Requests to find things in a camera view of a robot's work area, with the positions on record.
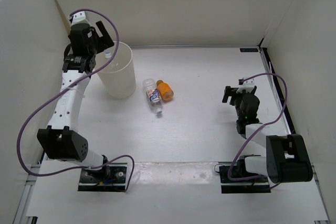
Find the white plastic cup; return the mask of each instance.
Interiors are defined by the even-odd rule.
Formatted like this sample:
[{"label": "white plastic cup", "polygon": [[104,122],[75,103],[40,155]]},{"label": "white plastic cup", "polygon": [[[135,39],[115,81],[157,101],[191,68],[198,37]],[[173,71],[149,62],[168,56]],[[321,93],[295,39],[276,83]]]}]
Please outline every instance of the white plastic cup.
[{"label": "white plastic cup", "polygon": [[[111,57],[115,47],[96,56],[95,69],[103,66]],[[116,99],[129,97],[135,92],[136,82],[132,49],[120,42],[117,54],[110,64],[98,72],[107,92]]]}]

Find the plastic bottle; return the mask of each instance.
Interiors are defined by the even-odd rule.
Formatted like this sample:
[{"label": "plastic bottle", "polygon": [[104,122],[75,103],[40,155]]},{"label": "plastic bottle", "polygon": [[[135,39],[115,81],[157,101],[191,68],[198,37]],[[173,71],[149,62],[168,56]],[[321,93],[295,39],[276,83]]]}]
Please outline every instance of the plastic bottle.
[{"label": "plastic bottle", "polygon": [[169,85],[162,80],[158,80],[156,82],[157,88],[159,90],[161,99],[165,102],[169,102],[173,99],[174,92],[173,90],[169,87]]},{"label": "plastic bottle", "polygon": [[153,79],[147,79],[142,82],[143,88],[146,92],[149,106],[152,111],[155,111],[157,115],[162,113],[162,104],[160,100],[160,94],[156,88],[156,83]]}]

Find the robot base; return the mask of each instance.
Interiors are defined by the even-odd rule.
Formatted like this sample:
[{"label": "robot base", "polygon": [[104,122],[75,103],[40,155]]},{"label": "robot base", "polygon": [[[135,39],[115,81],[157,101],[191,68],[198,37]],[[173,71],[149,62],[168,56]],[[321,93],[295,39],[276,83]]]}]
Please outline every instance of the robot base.
[{"label": "robot base", "polygon": [[[260,194],[270,193],[268,178],[251,179],[247,181],[232,181],[228,178],[231,163],[220,163],[219,175],[221,177],[222,194]],[[232,171],[233,178],[242,178],[247,176],[254,176],[258,174],[240,172],[237,166],[234,166]]]},{"label": "robot base", "polygon": [[100,181],[88,175],[87,170],[82,169],[80,173],[78,191],[115,191],[123,192],[126,186],[127,163],[113,163],[108,166],[111,179],[99,184]]}]

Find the white table surface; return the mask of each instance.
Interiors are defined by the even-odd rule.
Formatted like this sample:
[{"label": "white table surface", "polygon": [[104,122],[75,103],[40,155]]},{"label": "white table surface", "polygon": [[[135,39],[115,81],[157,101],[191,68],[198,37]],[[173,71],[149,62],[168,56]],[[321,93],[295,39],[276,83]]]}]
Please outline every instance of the white table surface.
[{"label": "white table surface", "polygon": [[[38,224],[327,219],[314,181],[284,184],[271,194],[221,194],[212,162],[231,161],[244,142],[236,132],[234,107],[222,104],[224,87],[237,87],[239,78],[265,72],[259,53],[241,53],[238,48],[137,49],[133,60],[135,93],[113,100],[93,76],[79,118],[79,133],[92,150],[109,159],[134,157],[137,165],[129,192],[77,192],[78,170],[38,178],[28,216],[37,216]],[[142,81],[147,78],[162,79],[174,90],[174,100],[164,105],[161,118],[146,102]],[[279,111],[267,77],[255,82],[258,118],[268,122]],[[284,131],[281,122],[275,128]],[[265,154],[265,149],[251,142],[243,154]],[[44,161],[41,172],[67,166]]]}]

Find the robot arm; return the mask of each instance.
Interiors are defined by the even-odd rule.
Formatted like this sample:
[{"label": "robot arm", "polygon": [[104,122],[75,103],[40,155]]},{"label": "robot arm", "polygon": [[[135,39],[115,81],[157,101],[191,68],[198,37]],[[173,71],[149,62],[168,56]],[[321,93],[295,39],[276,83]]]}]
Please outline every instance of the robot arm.
[{"label": "robot arm", "polygon": [[[114,45],[102,22],[96,23],[102,36],[90,26],[85,12],[76,13],[71,21],[69,39],[62,67],[61,91],[78,78],[91,73],[96,65],[96,54]],[[46,129],[39,129],[37,138],[51,159],[68,161],[80,166],[94,167],[107,158],[89,148],[88,141],[78,134],[78,115],[84,91],[90,79],[86,78],[61,96]],[[106,177],[105,168],[90,170],[96,177]]]},{"label": "robot arm", "polygon": [[[254,80],[239,80],[240,88],[225,88],[223,103],[231,97],[230,105],[235,106],[238,120],[237,132],[249,138],[262,123],[257,119],[259,99],[254,95],[257,86]],[[301,135],[286,135],[283,131],[265,126],[252,141],[266,148],[266,157],[243,155],[238,160],[239,174],[242,177],[264,175],[275,184],[286,182],[308,182],[313,172],[306,146]]]}]

